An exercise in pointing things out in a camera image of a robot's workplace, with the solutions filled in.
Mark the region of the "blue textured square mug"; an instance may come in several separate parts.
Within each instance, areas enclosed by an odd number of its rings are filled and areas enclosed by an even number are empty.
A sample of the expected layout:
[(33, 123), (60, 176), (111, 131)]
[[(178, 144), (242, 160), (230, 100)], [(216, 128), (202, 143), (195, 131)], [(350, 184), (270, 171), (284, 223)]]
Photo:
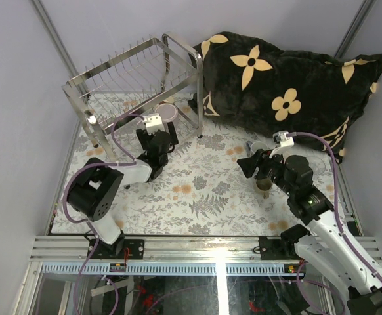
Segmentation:
[(252, 156), (257, 150), (262, 150), (262, 151), (269, 150), (268, 146), (261, 141), (255, 141), (255, 142), (247, 141), (246, 147), (247, 147), (248, 156)]

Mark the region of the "pink ribbed ceramic mug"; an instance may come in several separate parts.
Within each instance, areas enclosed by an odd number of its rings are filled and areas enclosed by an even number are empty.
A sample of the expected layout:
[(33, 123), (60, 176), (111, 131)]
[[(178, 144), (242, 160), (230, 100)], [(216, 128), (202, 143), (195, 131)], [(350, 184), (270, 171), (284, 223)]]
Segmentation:
[(155, 113), (159, 114), (164, 125), (176, 122), (179, 111), (178, 108), (171, 103), (162, 103), (156, 106)]

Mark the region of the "olive green ceramic mug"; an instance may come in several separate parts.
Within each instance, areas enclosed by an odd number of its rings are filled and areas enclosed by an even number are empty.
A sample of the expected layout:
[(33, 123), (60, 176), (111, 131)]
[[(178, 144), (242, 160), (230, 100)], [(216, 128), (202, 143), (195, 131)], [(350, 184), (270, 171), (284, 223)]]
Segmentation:
[(256, 193), (260, 194), (264, 199), (270, 195), (273, 183), (269, 178), (257, 179), (255, 181), (254, 189)]

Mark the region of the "steel two-tier dish rack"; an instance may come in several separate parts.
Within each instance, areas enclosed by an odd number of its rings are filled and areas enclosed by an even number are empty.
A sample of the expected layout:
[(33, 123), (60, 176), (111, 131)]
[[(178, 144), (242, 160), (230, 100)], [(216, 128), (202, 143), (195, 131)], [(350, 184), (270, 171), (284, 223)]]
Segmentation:
[(196, 88), (196, 116), (180, 116), (203, 134), (203, 54), (179, 35), (150, 36), (69, 79), (62, 90), (94, 147), (114, 161), (113, 130), (189, 87)]

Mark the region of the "clear faceted drinking glass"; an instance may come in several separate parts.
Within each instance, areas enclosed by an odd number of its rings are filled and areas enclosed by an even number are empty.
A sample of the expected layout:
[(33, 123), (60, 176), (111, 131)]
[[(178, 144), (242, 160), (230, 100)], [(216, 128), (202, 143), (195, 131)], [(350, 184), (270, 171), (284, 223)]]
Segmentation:
[(315, 175), (321, 175), (326, 171), (326, 164), (320, 157), (308, 156), (307, 159)]

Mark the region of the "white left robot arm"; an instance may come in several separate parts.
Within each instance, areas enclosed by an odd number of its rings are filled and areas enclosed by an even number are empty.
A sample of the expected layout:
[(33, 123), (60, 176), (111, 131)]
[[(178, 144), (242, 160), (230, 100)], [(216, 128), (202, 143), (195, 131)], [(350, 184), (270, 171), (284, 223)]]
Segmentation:
[(179, 143), (174, 123), (167, 124), (167, 130), (150, 133), (137, 130), (137, 136), (144, 152), (130, 163), (106, 163), (96, 157), (88, 162), (70, 179), (63, 193), (62, 206), (67, 206), (85, 217), (95, 243), (111, 259), (125, 253), (125, 235), (110, 214), (114, 198), (121, 187), (155, 180), (168, 164), (168, 154)]

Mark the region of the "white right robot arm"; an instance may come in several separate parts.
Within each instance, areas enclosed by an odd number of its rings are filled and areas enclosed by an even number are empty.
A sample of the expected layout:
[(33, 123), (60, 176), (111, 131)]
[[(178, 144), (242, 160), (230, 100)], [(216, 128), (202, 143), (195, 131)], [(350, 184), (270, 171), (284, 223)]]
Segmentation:
[(382, 314), (382, 267), (315, 187), (308, 160), (257, 150), (237, 163), (247, 178), (269, 179), (284, 192), (290, 211), (300, 220), (280, 234), (274, 253), (310, 263), (338, 289), (351, 314)]

